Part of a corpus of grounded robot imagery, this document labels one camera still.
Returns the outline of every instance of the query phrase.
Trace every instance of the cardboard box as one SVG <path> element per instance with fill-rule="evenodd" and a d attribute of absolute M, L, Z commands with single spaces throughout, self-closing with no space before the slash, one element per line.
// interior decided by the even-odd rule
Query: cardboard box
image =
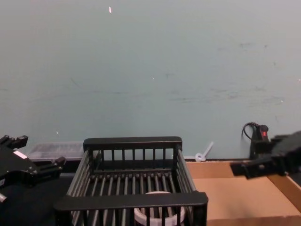
<path fill-rule="evenodd" d="M 208 226 L 301 226 L 301 188 L 289 177 L 235 177 L 229 161 L 188 162 L 206 192 Z"/>

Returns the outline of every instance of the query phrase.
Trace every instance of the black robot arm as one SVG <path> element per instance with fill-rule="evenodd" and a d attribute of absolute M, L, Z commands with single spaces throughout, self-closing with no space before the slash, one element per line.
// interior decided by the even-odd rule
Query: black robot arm
<path fill-rule="evenodd" d="M 270 154 L 253 161 L 232 163 L 231 169 L 235 176 L 285 176 L 301 171 L 301 131 L 289 136 L 276 136 L 271 141 L 260 142 L 259 145 L 263 152 Z"/>
<path fill-rule="evenodd" d="M 27 141 L 27 136 L 0 138 L 0 188 L 15 183 L 33 186 L 60 176 L 66 159 L 61 157 L 52 164 L 36 166 L 26 155 L 15 150 L 26 146 Z"/>

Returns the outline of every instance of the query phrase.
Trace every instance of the black wire basket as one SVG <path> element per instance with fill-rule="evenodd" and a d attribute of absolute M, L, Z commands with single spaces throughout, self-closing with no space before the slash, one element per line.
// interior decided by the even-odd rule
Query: black wire basket
<path fill-rule="evenodd" d="M 205 226 L 207 203 L 196 191 L 180 137 L 90 138 L 67 195 L 54 208 L 57 226 Z"/>

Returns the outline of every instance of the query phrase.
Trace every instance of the light blue wall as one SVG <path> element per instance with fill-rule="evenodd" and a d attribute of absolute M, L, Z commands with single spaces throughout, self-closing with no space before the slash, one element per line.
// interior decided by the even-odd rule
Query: light blue wall
<path fill-rule="evenodd" d="M 248 156 L 300 129 L 299 0 L 2 0 L 0 132 L 36 143 L 181 136 Z"/>

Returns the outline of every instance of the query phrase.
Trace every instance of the black device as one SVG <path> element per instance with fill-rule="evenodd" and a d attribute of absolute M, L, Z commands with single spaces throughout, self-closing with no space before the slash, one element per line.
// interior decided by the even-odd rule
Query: black device
<path fill-rule="evenodd" d="M 15 139 L 6 135 L 0 138 L 0 188 L 15 183 L 33 186 L 60 176 L 66 159 L 60 157 L 52 164 L 37 166 L 26 155 L 15 150 L 26 146 L 27 141 L 27 136 Z"/>
<path fill-rule="evenodd" d="M 257 150 L 270 154 L 249 162 L 232 163 L 235 176 L 256 178 L 301 172 L 301 131 L 292 135 L 275 136 L 270 142 L 258 142 Z"/>
<path fill-rule="evenodd" d="M 246 132 L 247 127 L 252 129 L 251 137 Z M 262 154 L 270 153 L 266 148 L 262 148 L 262 145 L 269 143 L 268 130 L 266 125 L 259 125 L 256 122 L 248 122 L 243 126 L 241 135 L 245 134 L 251 140 L 249 159 L 254 160 Z"/>

